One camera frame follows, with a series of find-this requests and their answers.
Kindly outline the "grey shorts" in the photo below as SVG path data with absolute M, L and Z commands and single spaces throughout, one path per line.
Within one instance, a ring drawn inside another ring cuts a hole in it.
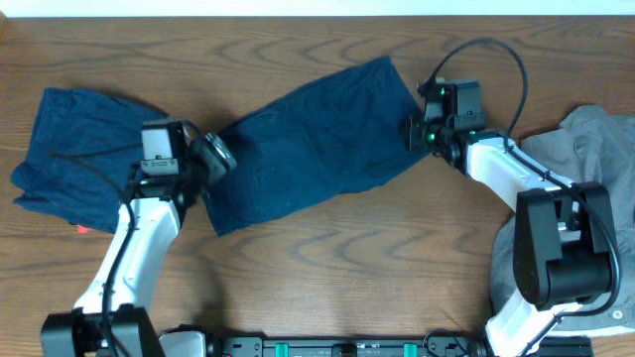
M 522 151 L 548 169 L 578 182 L 607 188 L 619 258 L 621 287 L 612 308 L 600 315 L 566 318 L 557 336 L 609 336 L 634 331 L 634 119 L 598 105 L 579 106 L 556 130 L 533 135 Z

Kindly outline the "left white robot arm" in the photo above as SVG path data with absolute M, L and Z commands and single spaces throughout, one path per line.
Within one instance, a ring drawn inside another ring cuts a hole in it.
M 200 329 L 156 333 L 149 309 L 167 253 L 197 199 L 237 162 L 221 138 L 188 120 L 144 124 L 142 159 L 115 189 L 118 223 L 101 266 L 73 309 L 45 320 L 40 340 L 47 356 L 210 356 L 218 351 Z

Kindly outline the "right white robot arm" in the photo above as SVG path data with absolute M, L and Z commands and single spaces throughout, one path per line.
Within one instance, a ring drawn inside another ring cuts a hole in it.
M 525 356 L 563 320 L 608 311 L 621 267 L 607 189 L 555 175 L 479 114 L 421 113 L 401 125 L 411 152 L 441 156 L 515 212 L 516 289 L 485 325 L 493 356 Z

